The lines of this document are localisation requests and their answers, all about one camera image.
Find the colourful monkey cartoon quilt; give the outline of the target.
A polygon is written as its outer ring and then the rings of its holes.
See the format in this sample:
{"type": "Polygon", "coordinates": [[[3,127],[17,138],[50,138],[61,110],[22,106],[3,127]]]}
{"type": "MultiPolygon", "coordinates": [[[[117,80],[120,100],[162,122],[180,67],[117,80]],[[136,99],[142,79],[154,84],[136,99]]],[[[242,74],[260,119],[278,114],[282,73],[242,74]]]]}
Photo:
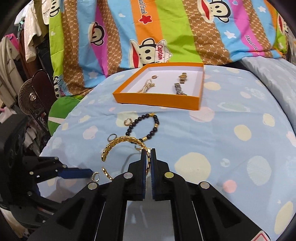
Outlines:
{"type": "Polygon", "coordinates": [[[56,97],[151,63],[225,65],[288,49],[268,1],[52,1],[49,36],[56,97]]]}

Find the black electric fan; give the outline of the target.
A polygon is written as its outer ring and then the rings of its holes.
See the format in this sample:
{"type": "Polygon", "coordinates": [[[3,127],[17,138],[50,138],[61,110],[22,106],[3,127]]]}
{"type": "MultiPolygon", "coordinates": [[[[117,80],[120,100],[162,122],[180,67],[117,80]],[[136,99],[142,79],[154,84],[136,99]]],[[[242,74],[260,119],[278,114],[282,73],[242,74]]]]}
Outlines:
{"type": "Polygon", "coordinates": [[[47,116],[56,100],[53,81],[44,69],[25,81],[18,93],[20,109],[34,118],[47,116]]]}

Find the light blue pillow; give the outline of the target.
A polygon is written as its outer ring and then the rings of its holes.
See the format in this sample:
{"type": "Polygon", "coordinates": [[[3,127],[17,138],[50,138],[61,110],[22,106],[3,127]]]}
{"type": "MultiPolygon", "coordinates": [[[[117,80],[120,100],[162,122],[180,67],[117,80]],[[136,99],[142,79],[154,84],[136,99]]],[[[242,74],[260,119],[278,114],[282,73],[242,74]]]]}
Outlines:
{"type": "Polygon", "coordinates": [[[256,75],[273,94],[288,117],[296,124],[295,65],[283,58],[244,57],[242,64],[256,75]]]}

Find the gold chain bangle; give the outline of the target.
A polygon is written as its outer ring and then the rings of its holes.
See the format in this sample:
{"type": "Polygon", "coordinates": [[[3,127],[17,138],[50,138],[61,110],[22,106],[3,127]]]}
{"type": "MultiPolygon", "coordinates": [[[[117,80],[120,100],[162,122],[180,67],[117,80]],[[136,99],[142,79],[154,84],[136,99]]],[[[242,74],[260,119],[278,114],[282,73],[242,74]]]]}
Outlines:
{"type": "Polygon", "coordinates": [[[150,149],[135,137],[120,136],[109,141],[102,150],[102,172],[112,180],[116,175],[127,170],[128,164],[137,161],[144,155],[144,173],[148,174],[151,167],[150,149]]]}

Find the gold heart charm earring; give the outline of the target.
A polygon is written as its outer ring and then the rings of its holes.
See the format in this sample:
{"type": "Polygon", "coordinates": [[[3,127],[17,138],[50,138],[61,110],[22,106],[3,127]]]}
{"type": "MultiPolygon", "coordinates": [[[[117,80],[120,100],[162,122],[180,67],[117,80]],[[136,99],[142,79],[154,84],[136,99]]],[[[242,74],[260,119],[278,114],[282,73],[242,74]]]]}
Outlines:
{"type": "Polygon", "coordinates": [[[98,183],[100,180],[99,172],[94,172],[91,177],[92,182],[98,183]]]}

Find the silver blue-dial wristwatch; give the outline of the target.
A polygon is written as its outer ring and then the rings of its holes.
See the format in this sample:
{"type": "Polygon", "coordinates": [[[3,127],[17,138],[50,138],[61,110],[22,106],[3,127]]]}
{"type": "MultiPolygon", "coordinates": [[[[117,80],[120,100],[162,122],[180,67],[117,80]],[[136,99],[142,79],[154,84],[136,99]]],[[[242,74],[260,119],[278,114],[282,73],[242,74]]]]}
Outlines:
{"type": "Polygon", "coordinates": [[[175,86],[175,90],[176,90],[176,94],[177,94],[177,95],[186,95],[186,94],[183,92],[183,90],[182,90],[182,88],[181,88],[181,85],[180,85],[179,83],[175,83],[174,86],[175,86]]]}

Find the light blue dotted bedsheet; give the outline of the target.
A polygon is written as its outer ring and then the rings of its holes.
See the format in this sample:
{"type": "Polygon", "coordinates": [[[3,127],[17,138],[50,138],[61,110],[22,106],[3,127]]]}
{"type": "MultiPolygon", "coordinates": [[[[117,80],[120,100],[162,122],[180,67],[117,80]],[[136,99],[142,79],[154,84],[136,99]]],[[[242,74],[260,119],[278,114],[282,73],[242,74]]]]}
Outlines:
{"type": "Polygon", "coordinates": [[[208,181],[276,240],[295,214],[295,130],[280,104],[245,70],[207,66],[201,109],[119,104],[113,92],[133,74],[106,78],[57,128],[42,156],[100,172],[108,137],[125,134],[124,120],[159,118],[146,145],[192,183],[208,181]]]}

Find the gold hoop earring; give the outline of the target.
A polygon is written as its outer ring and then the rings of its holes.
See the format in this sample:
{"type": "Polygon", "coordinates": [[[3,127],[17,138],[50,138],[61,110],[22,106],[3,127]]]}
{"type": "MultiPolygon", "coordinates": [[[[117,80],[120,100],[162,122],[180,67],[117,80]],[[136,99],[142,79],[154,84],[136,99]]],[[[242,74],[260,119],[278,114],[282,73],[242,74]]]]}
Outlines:
{"type": "Polygon", "coordinates": [[[125,126],[130,126],[130,125],[132,125],[132,119],[131,118],[127,118],[126,120],[124,120],[124,125],[125,126]]]}

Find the green cushion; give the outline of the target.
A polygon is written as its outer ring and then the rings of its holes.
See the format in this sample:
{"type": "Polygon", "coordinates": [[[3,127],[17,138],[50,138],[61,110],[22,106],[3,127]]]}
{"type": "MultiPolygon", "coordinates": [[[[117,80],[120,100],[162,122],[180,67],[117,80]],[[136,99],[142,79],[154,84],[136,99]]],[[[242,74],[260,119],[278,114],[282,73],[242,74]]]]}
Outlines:
{"type": "Polygon", "coordinates": [[[68,114],[79,104],[80,100],[72,97],[65,96],[57,99],[50,111],[48,116],[48,129],[50,135],[53,135],[60,124],[62,124],[68,114]]]}

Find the hanging clothes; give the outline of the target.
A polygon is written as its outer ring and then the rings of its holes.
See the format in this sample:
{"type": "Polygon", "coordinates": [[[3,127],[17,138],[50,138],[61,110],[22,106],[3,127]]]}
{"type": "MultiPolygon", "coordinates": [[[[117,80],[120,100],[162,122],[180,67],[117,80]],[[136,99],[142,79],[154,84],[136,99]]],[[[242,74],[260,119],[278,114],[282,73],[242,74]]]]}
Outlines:
{"type": "Polygon", "coordinates": [[[40,69],[53,76],[49,47],[51,1],[1,1],[1,106],[17,102],[40,69]]]}

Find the orange shallow cardboard box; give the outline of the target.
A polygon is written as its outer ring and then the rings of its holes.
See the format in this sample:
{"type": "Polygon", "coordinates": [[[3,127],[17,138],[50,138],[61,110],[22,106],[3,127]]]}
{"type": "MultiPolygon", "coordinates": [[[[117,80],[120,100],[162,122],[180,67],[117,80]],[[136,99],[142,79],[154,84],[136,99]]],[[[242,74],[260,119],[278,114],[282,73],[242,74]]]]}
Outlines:
{"type": "Polygon", "coordinates": [[[199,110],[204,84],[202,63],[147,64],[129,77],[114,92],[118,103],[160,106],[186,110],[199,110]],[[180,84],[179,76],[187,73],[187,81],[180,84]],[[179,83],[186,95],[177,95],[179,83]]]}

